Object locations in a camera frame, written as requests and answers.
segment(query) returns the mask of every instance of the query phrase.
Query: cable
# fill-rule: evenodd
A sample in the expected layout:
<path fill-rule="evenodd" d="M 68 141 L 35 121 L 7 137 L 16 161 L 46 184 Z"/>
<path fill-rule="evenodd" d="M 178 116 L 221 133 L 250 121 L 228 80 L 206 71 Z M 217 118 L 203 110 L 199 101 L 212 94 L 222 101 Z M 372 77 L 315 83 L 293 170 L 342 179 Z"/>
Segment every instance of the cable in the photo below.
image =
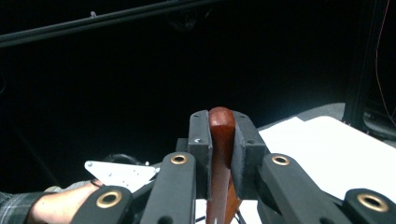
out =
<path fill-rule="evenodd" d="M 396 128 L 396 123 L 395 123 L 395 121 L 392 118 L 394 113 L 395 113 L 395 111 L 396 111 L 396 108 L 393 111 L 392 115 L 390 115 L 390 113 L 388 111 L 387 103 L 385 102 L 384 93 L 382 92 L 381 83 L 379 81 L 379 76 L 378 76 L 378 49 L 379 49 L 379 42 L 381 40 L 382 31 L 384 29 L 385 18 L 387 17 L 388 7 L 389 7 L 389 0 L 387 2 L 387 6 L 385 8 L 384 20 L 382 20 L 381 28 L 379 30 L 378 42 L 376 43 L 376 50 L 375 50 L 375 76 L 376 76 L 376 82 L 378 83 L 379 93 L 381 94 L 381 99 L 382 99 L 382 103 L 384 104 L 385 111 L 387 112 L 387 115 L 388 115 L 388 118 L 390 119 L 390 122 L 392 122 L 392 124 Z"/>

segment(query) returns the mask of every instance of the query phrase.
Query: plaid sleeve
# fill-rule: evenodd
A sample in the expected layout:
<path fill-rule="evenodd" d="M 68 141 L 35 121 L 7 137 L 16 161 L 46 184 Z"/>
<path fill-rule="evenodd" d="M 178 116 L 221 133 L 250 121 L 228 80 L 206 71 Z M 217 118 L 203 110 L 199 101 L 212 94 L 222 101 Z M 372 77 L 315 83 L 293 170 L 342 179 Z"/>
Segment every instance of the plaid sleeve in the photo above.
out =
<path fill-rule="evenodd" d="M 0 224 L 24 223 L 32 205 L 45 192 L 8 194 L 0 192 Z"/>

